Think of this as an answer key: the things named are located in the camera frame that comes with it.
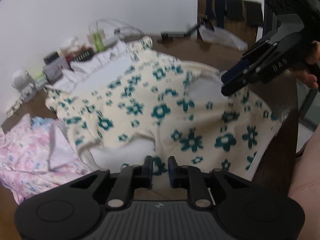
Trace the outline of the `person right hand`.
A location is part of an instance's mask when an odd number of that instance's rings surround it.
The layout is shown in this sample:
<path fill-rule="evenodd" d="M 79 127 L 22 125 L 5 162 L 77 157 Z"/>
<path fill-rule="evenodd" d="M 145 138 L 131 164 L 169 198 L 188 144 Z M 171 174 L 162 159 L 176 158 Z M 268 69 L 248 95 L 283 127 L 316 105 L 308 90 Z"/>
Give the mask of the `person right hand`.
<path fill-rule="evenodd" d="M 319 62 L 319 42 L 312 42 L 312 50 L 310 56 L 306 58 L 308 64 L 315 64 Z M 298 70 L 295 73 L 295 77 L 298 78 L 302 83 L 311 89 L 318 89 L 319 85 L 317 83 L 318 78 L 311 74 L 308 70 Z"/>

